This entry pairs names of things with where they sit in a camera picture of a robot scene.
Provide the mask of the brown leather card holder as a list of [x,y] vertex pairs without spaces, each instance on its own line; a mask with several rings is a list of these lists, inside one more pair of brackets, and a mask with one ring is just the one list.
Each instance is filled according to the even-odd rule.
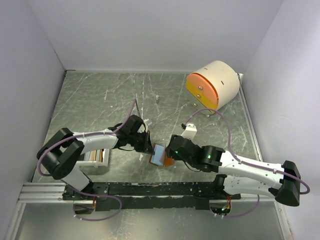
[[153,150],[154,154],[149,158],[149,164],[157,167],[169,167],[174,164],[174,160],[167,156],[165,146],[155,143],[153,145]]

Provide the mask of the white card tray box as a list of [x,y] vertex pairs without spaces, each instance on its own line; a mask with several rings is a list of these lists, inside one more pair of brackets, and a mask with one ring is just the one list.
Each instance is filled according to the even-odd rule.
[[78,167],[108,167],[109,165],[109,149],[98,149],[90,152],[83,153],[78,161],[76,166]]

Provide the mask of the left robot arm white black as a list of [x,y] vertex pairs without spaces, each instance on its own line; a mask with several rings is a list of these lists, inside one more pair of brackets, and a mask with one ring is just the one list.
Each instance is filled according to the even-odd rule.
[[38,151],[38,170],[44,167],[50,177],[73,187],[76,195],[86,200],[93,195],[94,184],[76,167],[80,156],[101,149],[123,151],[127,145],[138,153],[155,154],[146,124],[134,114],[123,123],[98,132],[75,133],[61,128]]

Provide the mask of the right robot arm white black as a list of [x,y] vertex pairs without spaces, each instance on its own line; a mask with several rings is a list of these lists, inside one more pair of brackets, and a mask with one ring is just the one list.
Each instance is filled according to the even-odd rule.
[[292,161],[267,163],[233,156],[220,147],[198,146],[181,135],[172,135],[166,154],[202,172],[214,172],[218,177],[224,177],[212,186],[212,193],[218,199],[228,194],[252,194],[274,197],[290,207],[300,205],[301,175]]

